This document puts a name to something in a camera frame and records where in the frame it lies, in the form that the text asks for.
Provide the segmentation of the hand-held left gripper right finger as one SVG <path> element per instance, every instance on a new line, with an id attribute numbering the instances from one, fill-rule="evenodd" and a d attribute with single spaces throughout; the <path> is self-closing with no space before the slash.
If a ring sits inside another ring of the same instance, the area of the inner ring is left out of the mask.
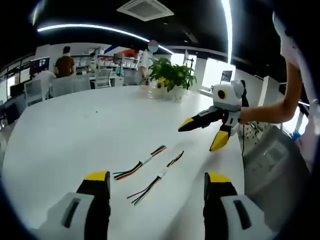
<path id="1" fill-rule="evenodd" d="M 277 235 L 265 223 L 264 212 L 238 194 L 223 174 L 204 174 L 204 238 L 206 240 L 272 240 Z"/>

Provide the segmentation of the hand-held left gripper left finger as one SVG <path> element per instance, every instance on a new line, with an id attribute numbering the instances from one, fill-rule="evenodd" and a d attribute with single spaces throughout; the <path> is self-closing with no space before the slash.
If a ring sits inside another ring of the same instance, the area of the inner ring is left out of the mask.
<path id="1" fill-rule="evenodd" d="M 110 172 L 87 174 L 77 191 L 66 193 L 33 229 L 38 240 L 106 240 L 110 222 Z"/>

